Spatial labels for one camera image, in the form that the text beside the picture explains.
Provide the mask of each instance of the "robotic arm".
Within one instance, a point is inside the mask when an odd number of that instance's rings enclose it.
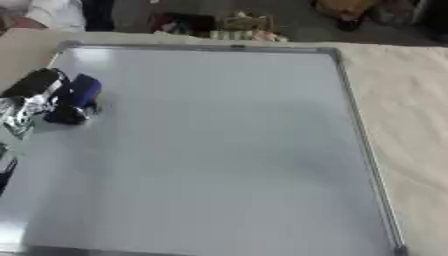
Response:
[[[73,82],[58,69],[34,71],[0,97],[0,194],[17,165],[20,144],[32,133],[34,117],[80,125],[98,112],[98,80],[79,75]]]

